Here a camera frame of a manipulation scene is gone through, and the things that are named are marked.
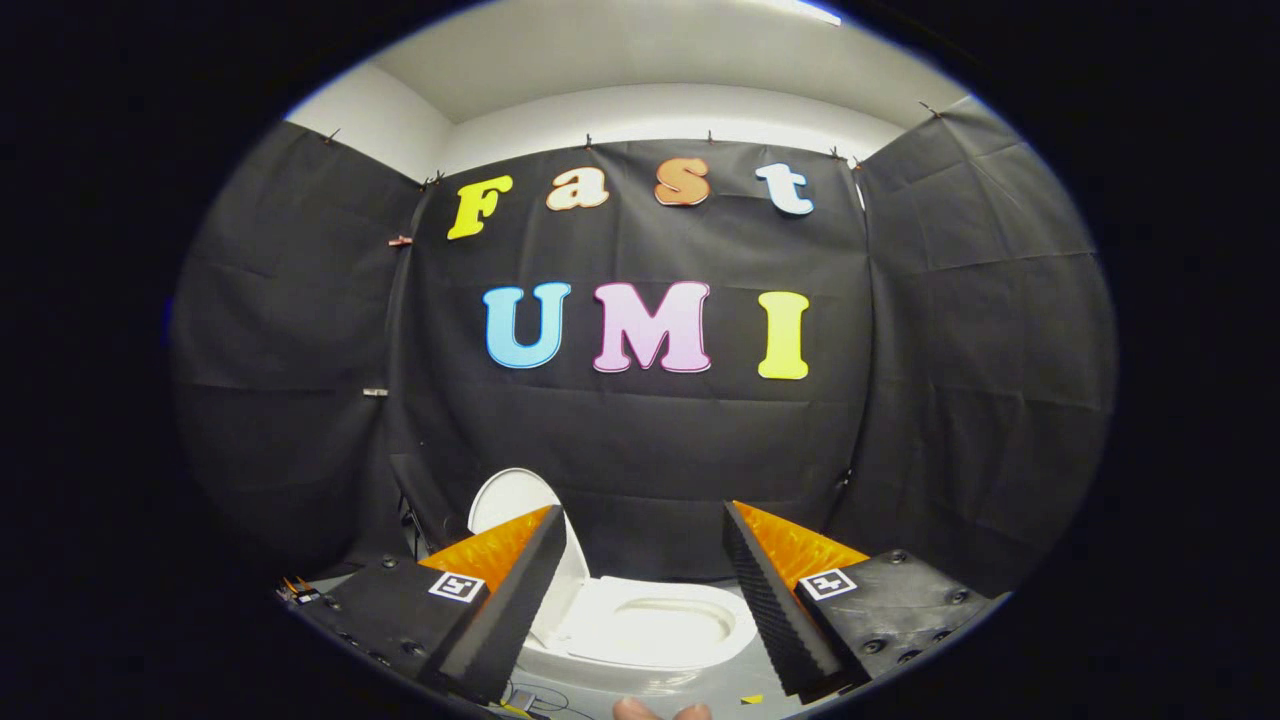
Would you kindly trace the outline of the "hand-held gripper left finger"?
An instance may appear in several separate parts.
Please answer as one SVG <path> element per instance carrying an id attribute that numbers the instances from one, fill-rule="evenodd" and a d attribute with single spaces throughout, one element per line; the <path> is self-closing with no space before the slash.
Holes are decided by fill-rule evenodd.
<path id="1" fill-rule="evenodd" d="M 426 559 L 362 568 L 329 591 L 301 582 L 300 619 L 398 685 L 493 705 L 566 544 L 563 509 L 544 505 Z"/>

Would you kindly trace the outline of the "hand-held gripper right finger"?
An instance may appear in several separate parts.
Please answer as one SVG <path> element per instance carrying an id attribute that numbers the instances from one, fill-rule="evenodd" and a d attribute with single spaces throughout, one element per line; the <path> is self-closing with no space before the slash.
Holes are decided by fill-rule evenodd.
<path id="1" fill-rule="evenodd" d="M 740 501 L 722 542 L 785 694 L 809 705 L 887 682 L 1004 603 L 915 553 L 868 555 Z"/>

